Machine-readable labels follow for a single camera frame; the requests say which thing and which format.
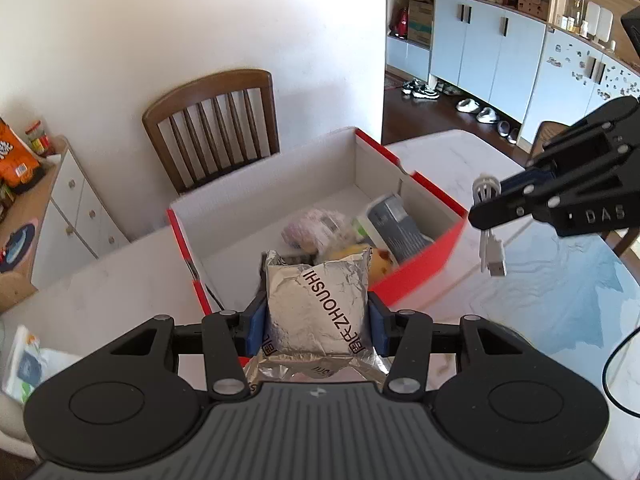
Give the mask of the yellow spotted dog toy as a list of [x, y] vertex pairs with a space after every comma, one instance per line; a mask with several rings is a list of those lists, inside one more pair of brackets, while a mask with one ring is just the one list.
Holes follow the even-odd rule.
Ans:
[[368, 244], [350, 245], [341, 250], [334, 250], [328, 255], [329, 260], [338, 260], [351, 255], [360, 254], [360, 252], [369, 253], [368, 275], [369, 284], [373, 285], [382, 281], [387, 275], [394, 270], [394, 262], [390, 252], [385, 249], [372, 247]]

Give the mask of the silver foil snack bag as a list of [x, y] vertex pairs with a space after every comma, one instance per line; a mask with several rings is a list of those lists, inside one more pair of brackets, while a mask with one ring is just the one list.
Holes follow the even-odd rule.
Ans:
[[310, 255], [262, 255], [267, 318], [262, 348], [244, 366], [262, 382], [375, 382], [390, 361], [373, 347], [369, 253], [314, 263]]

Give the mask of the white blue tissue pack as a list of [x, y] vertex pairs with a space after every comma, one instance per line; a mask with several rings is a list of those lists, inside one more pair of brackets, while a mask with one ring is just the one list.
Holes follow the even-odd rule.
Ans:
[[402, 266], [420, 255], [434, 240], [423, 234], [405, 210], [399, 195], [390, 194], [371, 202], [352, 222], [360, 240], [387, 250], [393, 263]]

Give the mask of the pink noodle packet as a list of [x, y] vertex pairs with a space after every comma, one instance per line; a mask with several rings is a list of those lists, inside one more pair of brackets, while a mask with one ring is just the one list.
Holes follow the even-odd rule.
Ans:
[[341, 212], [311, 208], [292, 220], [281, 236], [288, 246], [317, 255], [336, 242], [347, 225], [348, 218]]

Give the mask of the white blue wardrobe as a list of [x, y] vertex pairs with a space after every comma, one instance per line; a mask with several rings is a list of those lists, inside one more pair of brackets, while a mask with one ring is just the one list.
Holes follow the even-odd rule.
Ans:
[[639, 93], [639, 0], [387, 0], [386, 65], [405, 99], [457, 110], [520, 148]]

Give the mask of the red cardboard box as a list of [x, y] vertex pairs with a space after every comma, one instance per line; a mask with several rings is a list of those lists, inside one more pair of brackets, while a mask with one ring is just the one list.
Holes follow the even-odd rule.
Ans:
[[347, 128], [217, 179], [175, 200], [168, 218], [205, 313], [247, 311], [236, 352], [271, 352], [265, 258], [320, 266], [370, 255], [369, 318], [375, 350], [397, 351], [412, 309], [446, 266], [465, 209], [388, 148]]

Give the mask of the wet wipes pack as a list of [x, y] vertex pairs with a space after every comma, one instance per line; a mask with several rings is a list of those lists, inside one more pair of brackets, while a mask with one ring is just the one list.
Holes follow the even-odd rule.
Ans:
[[40, 339], [26, 326], [20, 325], [11, 344], [2, 391], [24, 405], [43, 382], [79, 360], [80, 356], [43, 348]]

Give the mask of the white drawer cabinet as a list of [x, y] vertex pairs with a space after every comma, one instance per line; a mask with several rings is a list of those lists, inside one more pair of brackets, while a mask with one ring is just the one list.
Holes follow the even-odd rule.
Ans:
[[17, 196], [1, 222], [1, 310], [126, 246], [64, 136], [44, 177]]

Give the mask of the brown wooden chair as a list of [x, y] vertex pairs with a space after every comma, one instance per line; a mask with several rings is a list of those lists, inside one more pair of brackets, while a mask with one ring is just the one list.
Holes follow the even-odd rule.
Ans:
[[187, 82], [153, 103], [142, 125], [179, 194], [280, 152], [272, 76], [257, 68]]

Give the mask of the orange snack bag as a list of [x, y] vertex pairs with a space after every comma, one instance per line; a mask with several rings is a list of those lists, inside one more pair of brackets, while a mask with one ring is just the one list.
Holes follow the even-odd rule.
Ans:
[[44, 176], [38, 159], [3, 119], [0, 119], [0, 174], [1, 180], [17, 194], [28, 191]]

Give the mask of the red lid jar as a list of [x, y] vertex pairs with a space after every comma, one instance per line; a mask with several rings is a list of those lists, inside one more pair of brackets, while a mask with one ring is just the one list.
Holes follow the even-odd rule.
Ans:
[[32, 150], [40, 157], [46, 158], [55, 153], [55, 149], [51, 144], [46, 128], [43, 122], [38, 119], [33, 122], [26, 130], [25, 136], [29, 140]]

